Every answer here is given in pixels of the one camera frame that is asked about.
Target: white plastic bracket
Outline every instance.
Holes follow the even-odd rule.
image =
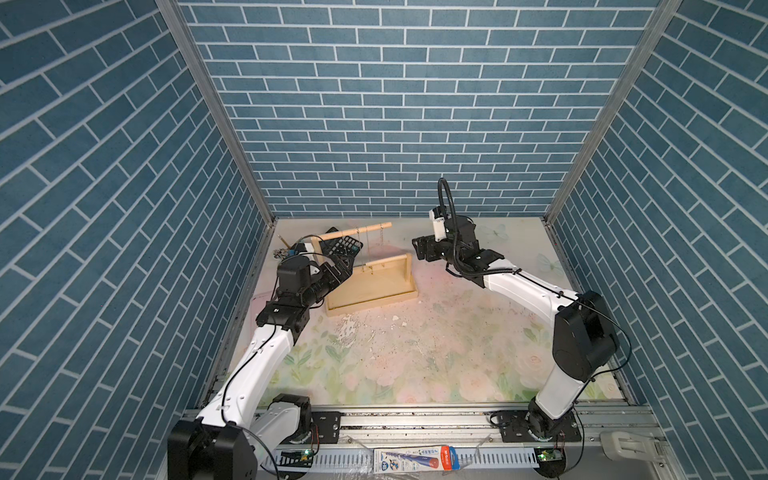
[[[629,432],[602,432],[600,443],[605,456],[611,460],[664,462],[664,457],[657,449],[657,440],[651,437]]]

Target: debris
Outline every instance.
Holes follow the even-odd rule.
[[[275,250],[272,250],[272,256],[277,258],[278,260],[285,260],[290,255],[289,249],[287,248],[278,248]]]
[[[342,319],[344,324],[339,330],[339,341],[343,346],[351,346],[355,342],[357,322],[352,319],[352,315],[345,315]]]

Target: cable tray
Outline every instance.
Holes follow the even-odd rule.
[[[457,448],[456,455],[460,465],[472,463],[465,468],[537,468],[538,462],[534,449],[529,447],[493,447],[476,449]],[[278,464],[281,472],[348,473],[372,472],[372,456],[365,449],[329,448],[323,446],[315,456],[312,467],[291,466],[294,461],[280,455]]]

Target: wooden rod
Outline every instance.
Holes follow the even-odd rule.
[[[290,250],[290,245],[288,242],[286,242],[286,239],[282,238],[280,235],[278,235],[277,238],[279,238],[280,241],[283,242],[283,244],[286,246],[286,248]]]
[[[346,237],[348,235],[357,235],[358,233],[373,232],[375,230],[381,230],[382,228],[390,228],[392,222],[377,223],[376,225],[369,225],[367,227],[350,228],[349,230],[342,230],[340,232],[324,233],[318,235],[321,240],[331,240],[333,238]]]
[[[399,262],[402,260],[407,260],[408,255],[410,255],[410,253],[404,253],[403,255],[396,255],[394,257],[382,258],[381,260],[374,260],[372,262],[365,263],[363,264],[363,266],[371,267],[374,265],[381,265],[382,263]]]

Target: table surface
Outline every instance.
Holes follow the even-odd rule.
[[[412,253],[411,239],[432,233],[428,218],[289,219],[276,233],[292,243],[304,235],[392,221],[380,232],[361,233],[356,264]],[[483,248],[501,253],[523,270],[570,288],[544,226],[537,218],[478,218]],[[252,295],[230,371],[245,351],[255,318],[276,279],[275,235]],[[314,405],[401,405],[528,401],[544,385],[554,360],[551,327],[533,312],[497,293],[445,272],[443,262],[415,258],[419,297],[347,316],[312,310],[310,321],[262,398],[281,392],[308,395]],[[602,375],[582,399],[622,399],[613,376]]]

